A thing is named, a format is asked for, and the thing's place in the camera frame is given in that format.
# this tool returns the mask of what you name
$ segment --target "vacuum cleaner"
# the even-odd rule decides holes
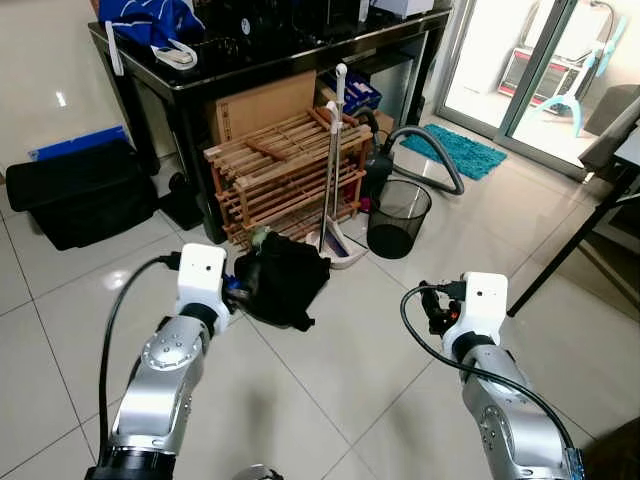
[[[460,174],[458,173],[458,169],[453,163],[453,160],[440,141],[438,141],[438,139],[429,132],[412,125],[399,127],[393,130],[387,137],[384,144],[381,145],[377,138],[377,133],[380,128],[373,110],[368,107],[362,107],[355,111],[352,116],[355,118],[366,117],[366,122],[371,127],[371,133],[373,133],[373,151],[370,153],[366,162],[365,169],[367,171],[367,175],[364,177],[361,197],[368,197],[372,199],[378,198],[387,178],[392,172],[407,177],[414,182],[442,190],[452,195],[462,195],[464,193],[464,184],[462,183],[462,179],[460,178]],[[418,175],[417,173],[407,170],[406,168],[402,168],[394,163],[394,153],[391,149],[399,138],[408,135],[417,135],[433,147],[440,157],[442,164],[447,169],[447,172],[451,177],[451,181],[453,182],[453,186]]]

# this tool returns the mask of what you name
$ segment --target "black table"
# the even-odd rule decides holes
[[[625,142],[623,147],[616,152],[614,158],[614,161],[620,164],[621,169],[611,192],[594,209],[591,216],[585,220],[578,231],[569,239],[565,246],[562,247],[553,260],[549,262],[540,275],[529,285],[529,288],[516,300],[513,306],[507,311],[507,315],[510,317],[516,316],[525,303],[529,301],[544,282],[556,271],[560,264],[566,260],[580,242],[585,239],[609,210],[631,203],[640,204],[638,194],[623,197],[627,189],[638,175],[640,175],[640,156],[638,155],[640,151],[640,127],[638,127],[638,131],[635,131],[629,136],[627,142],[629,143],[627,144]]]
[[[125,70],[122,77],[113,73],[103,26],[90,23],[89,31],[144,162],[143,167],[154,175],[160,164],[137,82],[151,89],[162,101],[187,179],[199,192],[197,199],[204,212],[207,236],[215,243],[221,243],[226,237],[221,228],[211,171],[202,154],[203,149],[213,145],[205,103],[307,70],[321,72],[349,56],[372,49],[401,49],[414,58],[406,123],[417,124],[427,71],[442,39],[449,12],[449,8],[434,10],[405,21],[378,12],[369,15],[367,23],[355,36],[316,41],[313,45],[296,41],[272,51],[244,54],[241,58],[221,55],[220,42],[206,35],[198,42],[189,42],[198,54],[198,65],[187,72],[173,70],[156,61],[148,48],[118,38]]]

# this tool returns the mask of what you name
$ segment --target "black table leg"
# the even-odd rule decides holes
[[[411,97],[411,103],[409,104],[407,125],[418,125],[420,123],[420,103],[422,102],[424,83],[427,80],[427,73],[429,72],[431,63],[438,52],[440,41],[444,34],[444,28],[434,28],[433,30],[425,32],[425,34],[427,35],[427,41],[424,46],[424,52],[422,53],[420,68],[418,69],[416,84],[413,89],[413,96]]]
[[[514,317],[525,303],[536,293],[538,288],[556,271],[560,264],[569,256],[571,252],[578,246],[578,244],[593,230],[593,227],[605,216],[605,214],[615,206],[616,201],[620,196],[631,186],[633,181],[638,176],[638,171],[634,168],[625,168],[618,181],[611,190],[611,193],[606,196],[600,205],[598,205],[591,216],[582,224],[580,229],[571,237],[562,250],[549,262],[549,265],[538,275],[533,283],[527,288],[527,290],[516,300],[513,306],[507,312],[507,315]]]
[[[123,77],[118,77],[113,72],[111,57],[98,48],[100,59],[107,71],[109,82],[116,95],[120,110],[127,122],[129,134],[136,145],[136,150],[142,162],[142,168],[149,175],[155,175],[160,170],[160,161],[151,140],[151,130],[142,107],[140,95],[136,89],[133,77],[125,69]]]
[[[165,104],[165,109],[187,179],[198,191],[196,199],[204,216],[207,237],[214,243],[222,243],[227,237],[222,230],[222,215],[215,197],[211,167],[199,149],[195,136],[194,118],[197,112],[171,104]]]

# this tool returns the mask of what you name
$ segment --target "black bag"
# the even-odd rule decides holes
[[[271,325],[306,332],[316,323],[306,310],[329,280],[330,264],[315,247],[269,233],[260,252],[252,250],[234,265],[236,277],[250,293],[244,309]]]
[[[11,208],[28,210],[58,250],[84,247],[147,220],[157,208],[151,179],[122,140],[7,169]]]

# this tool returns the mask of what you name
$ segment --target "cable connector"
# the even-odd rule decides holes
[[[437,285],[436,290],[446,293],[451,300],[464,302],[467,297],[467,282],[464,280],[455,280],[453,282],[445,283],[444,285]]]
[[[182,258],[181,252],[171,252],[171,255],[162,255],[160,261],[164,263],[169,269],[177,272],[180,270],[180,259]]]

